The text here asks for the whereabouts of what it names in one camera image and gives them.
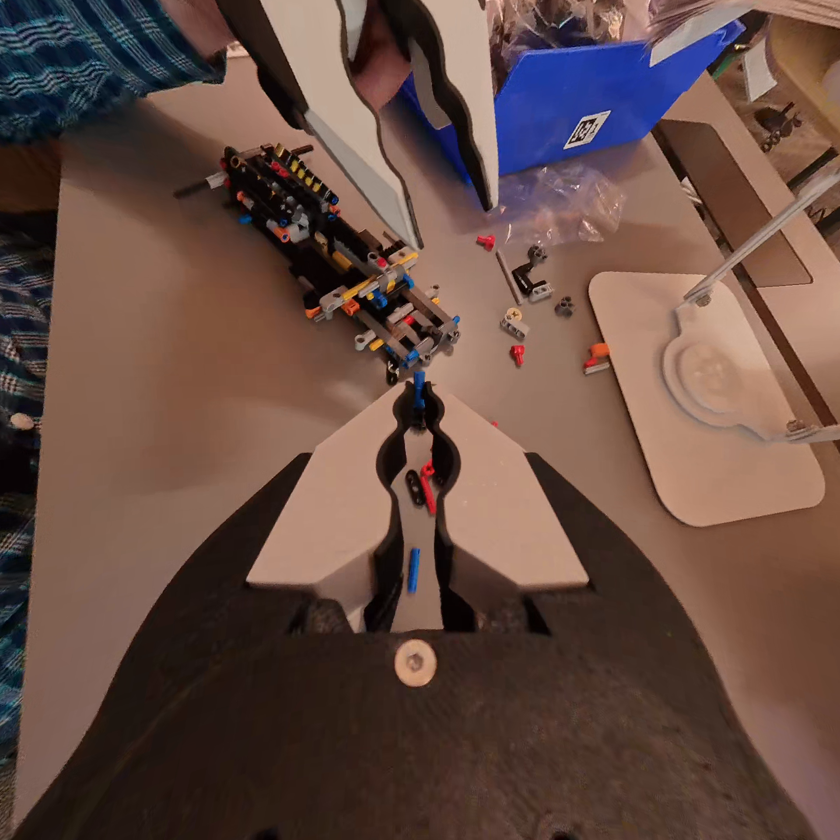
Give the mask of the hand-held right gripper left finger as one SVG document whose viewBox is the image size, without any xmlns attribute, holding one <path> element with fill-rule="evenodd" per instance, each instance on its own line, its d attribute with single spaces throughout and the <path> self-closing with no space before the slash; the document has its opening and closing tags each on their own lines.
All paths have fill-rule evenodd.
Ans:
<svg viewBox="0 0 840 840">
<path fill-rule="evenodd" d="M 412 415 L 413 386 L 394 387 L 313 450 L 249 586 L 333 600 L 366 631 L 391 631 L 404 563 L 392 483 L 406 466 Z"/>
</svg>

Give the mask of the white paper stack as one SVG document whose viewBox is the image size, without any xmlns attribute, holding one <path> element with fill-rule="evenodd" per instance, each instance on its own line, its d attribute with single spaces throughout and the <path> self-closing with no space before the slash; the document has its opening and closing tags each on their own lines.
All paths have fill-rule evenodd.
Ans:
<svg viewBox="0 0 840 840">
<path fill-rule="evenodd" d="M 756 1 L 649 2 L 649 65 L 656 66 L 758 6 Z"/>
</svg>

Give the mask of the small black object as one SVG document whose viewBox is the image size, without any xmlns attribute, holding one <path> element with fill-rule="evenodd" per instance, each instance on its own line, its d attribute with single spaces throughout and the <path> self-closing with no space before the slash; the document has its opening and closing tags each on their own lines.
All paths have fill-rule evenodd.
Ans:
<svg viewBox="0 0 840 840">
<path fill-rule="evenodd" d="M 771 152 L 780 142 L 789 138 L 792 133 L 803 125 L 803 120 L 798 111 L 795 111 L 795 103 L 788 102 L 782 109 L 772 106 L 765 106 L 753 114 L 753 119 L 766 133 L 760 144 L 761 151 L 765 154 Z"/>
</svg>

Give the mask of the pale stand mounting plate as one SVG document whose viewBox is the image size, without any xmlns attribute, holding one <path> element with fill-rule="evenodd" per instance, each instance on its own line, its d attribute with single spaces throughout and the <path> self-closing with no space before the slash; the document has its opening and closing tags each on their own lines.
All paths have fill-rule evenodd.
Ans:
<svg viewBox="0 0 840 840">
<path fill-rule="evenodd" d="M 788 443 L 791 406 L 740 306 L 719 314 L 685 303 L 675 318 L 679 335 L 665 348 L 662 372 L 677 404 L 708 426 Z"/>
</svg>

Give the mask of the white stand base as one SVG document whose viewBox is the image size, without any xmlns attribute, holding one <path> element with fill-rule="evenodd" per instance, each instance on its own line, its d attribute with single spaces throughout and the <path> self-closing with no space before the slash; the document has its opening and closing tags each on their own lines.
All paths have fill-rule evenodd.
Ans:
<svg viewBox="0 0 840 840">
<path fill-rule="evenodd" d="M 810 444 L 767 443 L 743 427 L 708 426 L 670 394 L 663 354 L 679 335 L 675 310 L 699 282 L 695 275 L 605 271 L 589 286 L 659 499 L 675 518 L 697 528 L 815 507 L 826 483 Z M 723 284 L 704 308 L 723 314 L 736 305 L 753 330 L 740 300 Z"/>
</svg>

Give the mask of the person's left forearm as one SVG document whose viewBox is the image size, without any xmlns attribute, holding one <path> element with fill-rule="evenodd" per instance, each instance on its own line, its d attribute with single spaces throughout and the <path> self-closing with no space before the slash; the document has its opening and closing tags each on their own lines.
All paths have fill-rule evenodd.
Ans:
<svg viewBox="0 0 840 840">
<path fill-rule="evenodd" d="M 51 140 L 151 93 L 224 80 L 216 2 L 2 1 L 1 142 Z"/>
</svg>

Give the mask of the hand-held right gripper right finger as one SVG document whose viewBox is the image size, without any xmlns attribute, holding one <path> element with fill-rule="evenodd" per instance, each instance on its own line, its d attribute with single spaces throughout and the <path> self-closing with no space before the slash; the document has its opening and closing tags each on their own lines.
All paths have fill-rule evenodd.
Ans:
<svg viewBox="0 0 840 840">
<path fill-rule="evenodd" d="M 434 566 L 444 629 L 526 616 L 535 595 L 577 592 L 590 577 L 526 450 L 456 396 L 424 387 L 440 487 Z"/>
</svg>

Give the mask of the empty clear plastic bag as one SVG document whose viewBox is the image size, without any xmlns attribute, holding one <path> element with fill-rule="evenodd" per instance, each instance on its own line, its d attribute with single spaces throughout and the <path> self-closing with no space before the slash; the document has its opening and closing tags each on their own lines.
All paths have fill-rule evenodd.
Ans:
<svg viewBox="0 0 840 840">
<path fill-rule="evenodd" d="M 619 228 L 625 202 L 622 190 L 591 165 L 535 167 L 500 178 L 492 233 L 499 247 L 601 243 Z"/>
</svg>

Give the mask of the blue plastic bin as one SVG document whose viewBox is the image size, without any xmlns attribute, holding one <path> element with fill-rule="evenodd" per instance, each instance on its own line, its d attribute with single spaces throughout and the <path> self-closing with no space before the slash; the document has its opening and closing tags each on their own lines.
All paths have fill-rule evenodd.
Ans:
<svg viewBox="0 0 840 840">
<path fill-rule="evenodd" d="M 743 30 L 734 19 L 654 65 L 640 41 L 525 53 L 495 99 L 500 176 L 641 140 Z"/>
</svg>

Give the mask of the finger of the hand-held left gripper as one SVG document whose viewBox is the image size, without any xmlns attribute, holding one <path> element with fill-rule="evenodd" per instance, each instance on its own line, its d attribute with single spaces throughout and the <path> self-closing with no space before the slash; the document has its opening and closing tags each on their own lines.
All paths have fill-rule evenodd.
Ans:
<svg viewBox="0 0 840 840">
<path fill-rule="evenodd" d="M 315 137 L 391 231 L 423 246 L 406 184 L 388 160 L 379 117 L 352 79 L 366 2 L 219 1 L 284 120 Z"/>
<path fill-rule="evenodd" d="M 498 205 L 497 125 L 487 14 L 477 1 L 384 1 L 382 11 L 411 61 L 421 109 L 450 125 L 483 209 Z"/>
</svg>

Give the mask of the dark brown panel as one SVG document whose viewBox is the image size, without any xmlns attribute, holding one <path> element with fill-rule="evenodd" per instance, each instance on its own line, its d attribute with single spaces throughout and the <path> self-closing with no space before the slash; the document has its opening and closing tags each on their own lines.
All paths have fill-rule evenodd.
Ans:
<svg viewBox="0 0 840 840">
<path fill-rule="evenodd" d="M 654 137 L 673 171 L 694 187 L 707 219 L 717 228 L 719 243 L 733 251 L 770 221 L 770 212 L 711 125 L 662 119 Z M 757 288 L 813 283 L 812 274 L 782 232 L 746 257 L 734 273 Z"/>
</svg>

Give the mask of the black and grey lego bracket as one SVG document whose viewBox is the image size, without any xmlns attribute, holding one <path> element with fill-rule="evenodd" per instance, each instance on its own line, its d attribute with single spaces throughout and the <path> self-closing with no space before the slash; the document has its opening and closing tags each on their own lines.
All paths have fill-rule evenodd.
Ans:
<svg viewBox="0 0 840 840">
<path fill-rule="evenodd" d="M 534 244 L 528 249 L 528 262 L 512 271 L 520 293 L 529 302 L 540 302 L 553 296 L 551 284 L 544 279 L 533 279 L 532 272 L 548 258 L 548 252 L 542 244 Z"/>
</svg>

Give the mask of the lego car chassis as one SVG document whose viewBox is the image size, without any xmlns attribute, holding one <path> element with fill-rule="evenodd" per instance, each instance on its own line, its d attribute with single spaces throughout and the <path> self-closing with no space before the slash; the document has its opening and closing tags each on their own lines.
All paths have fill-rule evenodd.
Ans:
<svg viewBox="0 0 840 840">
<path fill-rule="evenodd" d="M 338 194 L 304 159 L 312 149 L 227 146 L 216 172 L 175 190 L 173 197 L 223 190 L 225 206 L 238 222 L 263 235 L 287 260 L 302 288 L 307 319 L 351 320 L 356 352 L 379 354 L 385 380 L 394 385 L 437 355 L 452 353 L 460 317 L 442 308 L 438 286 L 423 291 L 415 284 L 414 247 L 388 234 L 381 241 L 343 219 Z"/>
</svg>

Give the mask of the clear bags of lego pieces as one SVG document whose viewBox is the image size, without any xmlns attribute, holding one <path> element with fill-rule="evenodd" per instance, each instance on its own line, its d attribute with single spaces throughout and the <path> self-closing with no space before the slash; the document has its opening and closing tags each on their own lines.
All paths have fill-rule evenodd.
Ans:
<svg viewBox="0 0 840 840">
<path fill-rule="evenodd" d="M 488 2 L 492 66 L 507 75 L 533 51 L 642 39 L 648 30 L 649 7 L 649 1 Z"/>
</svg>

